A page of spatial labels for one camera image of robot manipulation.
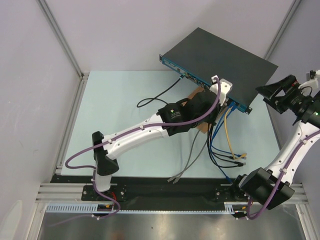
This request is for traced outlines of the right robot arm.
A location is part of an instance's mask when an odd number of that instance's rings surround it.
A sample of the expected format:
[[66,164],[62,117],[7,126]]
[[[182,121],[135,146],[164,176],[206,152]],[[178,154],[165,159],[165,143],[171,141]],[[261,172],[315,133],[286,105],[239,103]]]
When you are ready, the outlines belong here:
[[311,70],[302,84],[294,75],[265,86],[257,92],[270,107],[282,114],[290,110],[296,116],[293,132],[275,159],[265,168],[239,175],[231,185],[230,195],[236,201],[256,200],[262,209],[271,210],[290,199],[294,174],[309,149],[320,139],[320,95],[305,94],[317,89],[319,70]]

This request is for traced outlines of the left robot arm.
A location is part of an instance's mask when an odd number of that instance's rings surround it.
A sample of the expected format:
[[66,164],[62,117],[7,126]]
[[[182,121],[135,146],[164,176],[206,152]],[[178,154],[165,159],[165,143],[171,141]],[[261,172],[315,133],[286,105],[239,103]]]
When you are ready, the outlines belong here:
[[117,158],[120,155],[152,140],[188,132],[203,122],[211,123],[225,100],[225,96],[205,90],[192,99],[168,103],[150,118],[122,132],[114,135],[94,132],[92,144],[96,172],[92,194],[99,200],[109,197],[111,178],[119,170]]

